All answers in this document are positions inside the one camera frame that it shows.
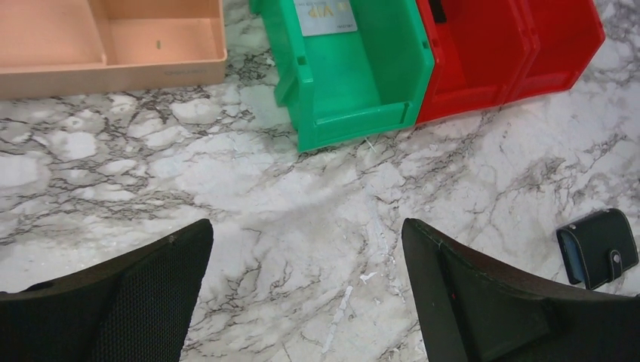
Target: silver card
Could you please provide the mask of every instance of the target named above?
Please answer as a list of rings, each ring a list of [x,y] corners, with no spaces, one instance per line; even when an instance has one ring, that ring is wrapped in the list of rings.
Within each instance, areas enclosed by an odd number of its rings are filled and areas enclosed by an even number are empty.
[[[355,32],[349,0],[293,0],[303,36]]]

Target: white marble countertop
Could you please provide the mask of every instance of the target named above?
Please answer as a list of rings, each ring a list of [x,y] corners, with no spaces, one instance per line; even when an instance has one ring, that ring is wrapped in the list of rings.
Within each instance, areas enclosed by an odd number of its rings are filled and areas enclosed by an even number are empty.
[[[0,103],[0,290],[199,218],[215,243],[184,360],[422,361],[404,218],[567,283],[552,236],[619,207],[640,234],[640,1],[567,93],[298,155],[262,20],[226,2],[226,83]],[[600,289],[640,293],[640,268]]]

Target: black wallet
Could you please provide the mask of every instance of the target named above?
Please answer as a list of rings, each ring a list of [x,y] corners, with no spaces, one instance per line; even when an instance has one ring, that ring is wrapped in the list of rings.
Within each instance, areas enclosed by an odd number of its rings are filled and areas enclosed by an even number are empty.
[[[638,264],[629,220],[618,209],[600,210],[555,231],[571,284],[594,290]]]

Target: beige tray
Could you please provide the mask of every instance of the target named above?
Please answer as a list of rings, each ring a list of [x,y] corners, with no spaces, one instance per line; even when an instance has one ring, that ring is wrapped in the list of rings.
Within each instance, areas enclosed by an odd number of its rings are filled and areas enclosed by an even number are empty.
[[[222,0],[0,0],[0,98],[224,80]]]

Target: storage bin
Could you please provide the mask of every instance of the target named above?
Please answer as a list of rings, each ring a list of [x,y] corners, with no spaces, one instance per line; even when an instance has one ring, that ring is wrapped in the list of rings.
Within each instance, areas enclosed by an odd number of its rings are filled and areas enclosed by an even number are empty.
[[[288,107],[300,152],[414,125],[433,68],[415,0],[251,0],[251,10],[264,20],[275,100]],[[305,29],[338,32],[335,17],[352,11],[355,26],[340,26],[357,30],[303,36],[297,11]]]
[[[435,68],[417,123],[500,106],[531,45],[516,0],[417,0]]]
[[[222,0],[0,0],[0,98],[215,84]]]
[[[566,91],[605,41],[592,0],[518,0],[535,57],[509,92],[508,101]]]

